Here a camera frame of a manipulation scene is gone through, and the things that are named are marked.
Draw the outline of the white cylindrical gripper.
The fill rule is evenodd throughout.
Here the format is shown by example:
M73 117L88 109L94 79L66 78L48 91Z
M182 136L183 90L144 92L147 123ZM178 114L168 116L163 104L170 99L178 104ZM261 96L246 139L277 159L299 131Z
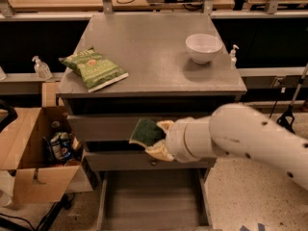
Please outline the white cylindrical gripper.
M180 163L197 162L206 158L215 158L209 132L208 116L202 118L187 117L176 120L157 122L166 135L166 140L160 140L145 148L145 152L154 159Z

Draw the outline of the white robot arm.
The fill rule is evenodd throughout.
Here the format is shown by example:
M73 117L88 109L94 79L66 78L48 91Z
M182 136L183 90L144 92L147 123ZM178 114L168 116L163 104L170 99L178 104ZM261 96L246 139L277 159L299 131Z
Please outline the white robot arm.
M190 163L231 154L277 168L308 189L308 140L249 106L227 104L212 115L158 126L166 137L146 148L156 159Z

